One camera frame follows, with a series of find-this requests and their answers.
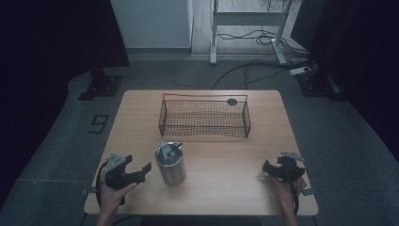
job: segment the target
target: white wall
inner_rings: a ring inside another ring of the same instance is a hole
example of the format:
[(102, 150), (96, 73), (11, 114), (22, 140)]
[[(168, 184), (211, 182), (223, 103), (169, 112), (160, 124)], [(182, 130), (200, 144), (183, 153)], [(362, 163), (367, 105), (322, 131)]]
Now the white wall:
[(192, 0), (111, 0), (126, 48), (190, 48)]

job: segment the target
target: gray carpet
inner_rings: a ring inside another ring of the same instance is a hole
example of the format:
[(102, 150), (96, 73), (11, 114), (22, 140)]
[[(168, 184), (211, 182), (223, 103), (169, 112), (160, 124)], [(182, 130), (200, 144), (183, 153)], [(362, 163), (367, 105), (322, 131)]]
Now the gray carpet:
[[(83, 207), (96, 174), (123, 92), (128, 89), (210, 89), (217, 78), (247, 61), (148, 60), (130, 69), (107, 69), (123, 75), (114, 98), (77, 101), (91, 80), (84, 73), (70, 82), (70, 94), (47, 138), (16, 181), (0, 213), (0, 225), (94, 225), (97, 216)], [(279, 69), (256, 66), (248, 80)], [(215, 89), (240, 89), (236, 70)], [(281, 93), (295, 138), (306, 159), (319, 214), (299, 217), (301, 225), (399, 225), (399, 165), (378, 135), (348, 102), (304, 97), (288, 71), (248, 85)], [(109, 115), (102, 134), (91, 125), (96, 115)], [(119, 225), (139, 225), (142, 217)], [(279, 216), (259, 217), (262, 225), (281, 225)]]

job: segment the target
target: dark background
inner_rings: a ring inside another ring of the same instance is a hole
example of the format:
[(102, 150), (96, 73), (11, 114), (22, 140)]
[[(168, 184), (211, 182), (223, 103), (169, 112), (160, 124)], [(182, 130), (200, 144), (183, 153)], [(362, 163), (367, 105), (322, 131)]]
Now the dark background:
[(2, 1), (0, 203), (93, 67), (129, 66), (110, 2)]
[(345, 100), (399, 159), (399, 3), (304, 0), (292, 38), (319, 64), (314, 85), (331, 76)]

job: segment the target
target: wooden table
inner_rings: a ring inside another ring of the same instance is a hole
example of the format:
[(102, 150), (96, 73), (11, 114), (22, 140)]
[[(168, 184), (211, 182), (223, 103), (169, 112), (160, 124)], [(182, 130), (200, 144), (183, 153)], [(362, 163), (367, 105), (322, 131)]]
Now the wooden table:
[[(163, 93), (247, 95), (249, 137), (218, 137), (212, 142), (201, 140), (203, 137), (161, 137), (158, 120)], [(183, 143), (186, 178), (178, 186), (166, 185), (156, 165), (155, 149), (165, 141)], [(126, 172), (141, 170), (152, 162), (146, 182), (126, 195), (120, 214), (279, 215), (279, 201), (262, 165), (265, 159), (276, 163), (280, 152), (299, 150), (284, 104), (275, 90), (129, 90), (121, 101), (101, 163), (111, 153), (133, 156)], [(306, 174), (304, 179), (311, 187)], [(313, 195), (300, 195), (299, 203), (299, 215), (317, 214)], [(95, 194), (88, 195), (85, 211), (99, 213)]]

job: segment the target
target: tripod base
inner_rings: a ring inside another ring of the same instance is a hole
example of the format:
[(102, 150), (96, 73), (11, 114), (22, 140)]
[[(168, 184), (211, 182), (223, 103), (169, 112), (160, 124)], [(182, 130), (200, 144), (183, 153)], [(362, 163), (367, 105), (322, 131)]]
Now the tripod base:
[(82, 92), (78, 100), (92, 101), (94, 97), (115, 97), (122, 79), (123, 76), (106, 76), (100, 83), (93, 78), (86, 92)]
[(320, 81), (313, 73), (301, 73), (295, 77), (304, 96), (329, 97), (332, 101), (345, 101), (341, 90), (330, 75), (326, 81)]

